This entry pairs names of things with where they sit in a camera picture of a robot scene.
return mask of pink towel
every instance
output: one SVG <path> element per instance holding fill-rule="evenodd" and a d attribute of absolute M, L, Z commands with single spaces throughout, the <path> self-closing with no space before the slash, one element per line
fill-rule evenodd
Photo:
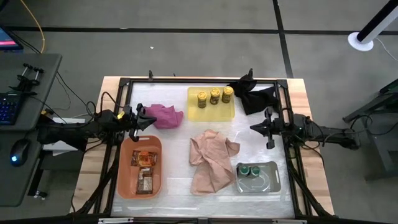
<path fill-rule="evenodd" d="M 174 106 L 169 108 L 163 105 L 151 105 L 146 107 L 146 115 L 157 118 L 154 123 L 157 129 L 169 129 L 180 126 L 184 113 L 182 111 L 175 112 Z"/>
<path fill-rule="evenodd" d="M 198 166 L 193 176 L 191 193 L 215 193 L 235 181 L 230 161 L 239 152 L 240 144 L 231 142 L 222 134 L 207 130 L 191 138 L 189 162 Z"/>

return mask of yellow tray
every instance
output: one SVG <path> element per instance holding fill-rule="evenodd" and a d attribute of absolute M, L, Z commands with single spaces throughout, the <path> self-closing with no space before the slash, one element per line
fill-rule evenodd
<path fill-rule="evenodd" d="M 210 103 L 210 91 L 212 88 L 220 89 L 220 100 L 217 105 Z M 223 96 L 222 87 L 189 87 L 187 111 L 188 120 L 190 121 L 231 121 L 235 117 L 234 97 L 231 97 L 229 103 L 223 103 L 221 98 Z M 204 91 L 207 94 L 206 107 L 198 107 L 198 93 Z"/>

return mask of concrete floor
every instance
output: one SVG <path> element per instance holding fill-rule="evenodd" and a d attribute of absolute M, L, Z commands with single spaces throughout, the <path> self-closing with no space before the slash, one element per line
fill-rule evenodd
<path fill-rule="evenodd" d="M 386 2 L 279 0 L 279 7 L 285 30 L 360 30 Z M 277 29 L 271 0 L 26 3 L 47 27 Z M 11 2 L 0 13 L 0 24 L 34 26 L 19 1 Z M 398 21 L 387 30 L 398 30 Z M 38 32 L 18 34 L 40 47 Z M 240 77 L 252 67 L 255 77 L 286 77 L 278 34 L 46 32 L 45 36 L 46 52 L 63 55 L 59 71 L 85 101 L 97 100 L 105 75 L 147 75 L 152 70 L 158 76 Z M 398 55 L 398 36 L 379 38 Z M 318 124 L 347 127 L 341 120 L 344 115 L 397 78 L 398 62 L 379 42 L 372 51 L 361 53 L 348 45 L 345 35 L 286 35 L 286 41 L 293 76 L 305 80 L 313 119 Z M 60 114 L 85 113 L 83 105 L 71 97 L 71 109 Z M 47 103 L 56 108 L 67 105 L 57 82 Z M 343 218 L 397 223 L 398 179 L 365 182 L 363 177 L 370 171 L 366 153 L 330 144 L 322 149 L 335 213 Z M 44 202 L 26 199 L 21 208 L 0 208 L 1 219 L 66 214 L 77 175 L 65 177 L 68 181 L 62 183 L 44 182 L 51 193 Z M 11 215 L 27 207 L 29 212 Z"/>

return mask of beige cloth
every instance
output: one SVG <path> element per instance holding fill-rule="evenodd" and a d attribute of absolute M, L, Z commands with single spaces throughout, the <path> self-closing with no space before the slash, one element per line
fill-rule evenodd
<path fill-rule="evenodd" d="M 222 134 L 207 130 L 191 138 L 189 162 L 198 166 L 193 176 L 191 193 L 215 193 L 235 181 L 230 161 L 239 152 L 240 144 L 231 142 Z"/>

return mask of computer screen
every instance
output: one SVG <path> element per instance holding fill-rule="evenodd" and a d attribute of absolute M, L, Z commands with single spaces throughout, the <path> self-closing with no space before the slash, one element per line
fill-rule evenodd
<path fill-rule="evenodd" d="M 22 47 L 0 27 L 0 50 L 21 49 Z"/>

